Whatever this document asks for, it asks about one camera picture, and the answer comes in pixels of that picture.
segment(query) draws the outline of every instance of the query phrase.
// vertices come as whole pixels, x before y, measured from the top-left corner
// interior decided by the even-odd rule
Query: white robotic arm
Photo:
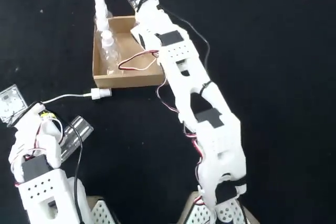
[[[74,200],[74,179],[61,166],[63,129],[54,125],[52,113],[35,104],[13,124],[16,142],[9,155],[21,200],[31,224],[82,223]],[[85,188],[77,183],[78,207],[85,224],[93,224]]]
[[[186,30],[172,23],[159,0],[129,0],[137,10],[133,37],[145,50],[158,50],[158,64],[175,96],[179,120],[197,136],[194,140],[202,162],[196,169],[198,191],[210,210],[246,191],[246,162],[240,140],[240,122],[231,113],[218,86],[204,69]],[[212,108],[194,114],[191,93],[200,94]],[[223,198],[216,195],[226,185],[236,192]]]

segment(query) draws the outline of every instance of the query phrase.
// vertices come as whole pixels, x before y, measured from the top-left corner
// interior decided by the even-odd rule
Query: black tabletop
[[[114,15],[132,14],[126,0],[106,1]],[[262,223],[334,223],[336,1],[160,1],[211,45],[209,75],[242,124],[247,208]],[[0,90],[17,84],[27,103],[88,92],[93,13],[93,0],[0,0]],[[205,45],[190,34],[202,59]],[[169,87],[162,96],[174,101]],[[198,156],[155,87],[48,107],[94,127],[79,172],[88,195],[103,196],[122,223],[178,220]],[[8,163],[14,132],[0,125],[0,217],[27,223]]]

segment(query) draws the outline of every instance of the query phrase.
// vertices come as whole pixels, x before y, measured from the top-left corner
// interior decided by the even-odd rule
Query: plastic bottle
[[[106,65],[107,74],[122,73],[118,69],[118,64],[121,60],[120,51],[111,31],[104,30],[101,33],[101,48],[100,57]]]
[[[103,31],[109,31],[110,30],[110,25],[109,25],[109,21],[107,20],[107,18],[98,18],[96,20],[96,25],[97,25],[97,37],[101,38],[101,34]]]
[[[105,0],[94,0],[95,2],[95,9],[96,9],[96,16],[95,19],[100,17],[105,18],[112,18],[113,15],[110,11],[108,11]]]

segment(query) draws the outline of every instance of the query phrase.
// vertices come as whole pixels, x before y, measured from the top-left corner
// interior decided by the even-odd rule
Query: perforated metal plate
[[[235,199],[216,206],[217,223],[245,224],[243,212]],[[210,211],[206,206],[193,205],[185,224],[208,224]]]
[[[117,224],[103,200],[98,200],[91,212],[94,224]]]

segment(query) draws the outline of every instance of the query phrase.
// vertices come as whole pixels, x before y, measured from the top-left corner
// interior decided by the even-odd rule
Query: cardboard box
[[[143,48],[132,37],[130,30],[134,27],[134,16],[113,17],[109,19],[110,27],[112,27],[117,43],[120,47],[121,60],[130,58],[131,56],[142,52]],[[128,88],[156,86],[163,82],[162,69],[158,64],[154,63],[151,67],[144,71],[126,71],[123,74],[106,75],[103,73],[100,60],[100,39],[96,36],[94,29],[93,42],[93,61],[92,74],[93,79],[98,88]],[[124,67],[145,68],[153,61],[151,54],[136,57],[124,64]]]

